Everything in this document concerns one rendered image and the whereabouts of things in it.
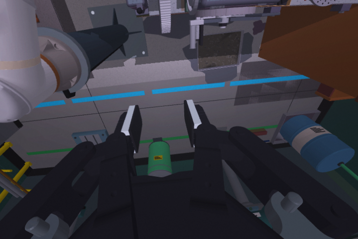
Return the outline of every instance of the yellow warning label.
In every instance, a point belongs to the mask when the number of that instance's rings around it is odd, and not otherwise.
[[[163,159],[163,155],[158,155],[153,158],[153,160],[161,160]]]

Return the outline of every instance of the metal knob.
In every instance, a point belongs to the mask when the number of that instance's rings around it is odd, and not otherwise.
[[[25,230],[37,237],[44,236],[49,231],[49,229],[50,224],[39,217],[30,219],[25,225]]]
[[[281,206],[285,211],[292,213],[296,211],[303,202],[300,195],[295,192],[289,192],[285,198],[282,199]]]

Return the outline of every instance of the green cylinder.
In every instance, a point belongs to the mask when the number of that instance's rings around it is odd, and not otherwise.
[[[148,152],[149,176],[165,177],[172,174],[169,144],[164,141],[153,142]]]

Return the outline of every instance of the orange ring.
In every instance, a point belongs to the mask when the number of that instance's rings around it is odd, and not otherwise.
[[[55,68],[55,66],[53,65],[53,63],[51,63],[51,61],[49,61],[49,59],[47,59],[44,55],[41,54],[41,59],[44,60],[47,65],[49,65],[49,67],[51,68],[51,70],[53,70],[54,75],[55,75],[55,79],[57,80],[57,88],[55,89],[54,92],[57,91],[57,89],[59,88],[59,84],[61,82],[61,79],[59,78],[59,73],[57,71],[57,68]]]

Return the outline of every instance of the barrel label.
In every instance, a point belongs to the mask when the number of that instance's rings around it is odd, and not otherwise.
[[[163,159],[163,155],[154,156],[153,160],[161,160]]]
[[[311,141],[317,136],[320,136],[322,134],[330,133],[326,129],[324,129],[322,126],[313,126],[310,128],[306,128],[303,131],[301,131],[293,140],[292,147],[298,152],[301,153],[301,149],[304,145],[306,145],[307,142]]]

